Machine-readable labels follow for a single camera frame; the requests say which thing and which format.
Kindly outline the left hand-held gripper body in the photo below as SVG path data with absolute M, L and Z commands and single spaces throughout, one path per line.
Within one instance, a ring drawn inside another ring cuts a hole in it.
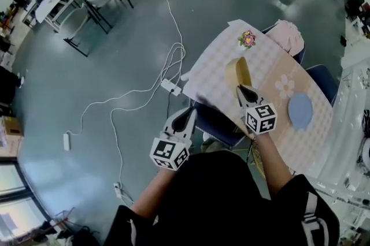
M 174 124 L 175 114 L 167 118 L 150 150 L 150 158 L 155 165 L 173 171 L 177 171 L 188 160 L 192 145 L 192 136 L 187 136 L 188 121 L 186 124 Z

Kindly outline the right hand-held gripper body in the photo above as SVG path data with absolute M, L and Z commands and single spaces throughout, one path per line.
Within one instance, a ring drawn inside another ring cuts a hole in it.
M 244 123 L 255 135 L 268 133 L 276 128 L 277 111 L 272 103 L 258 96 L 257 103 L 239 101 L 244 114 Z

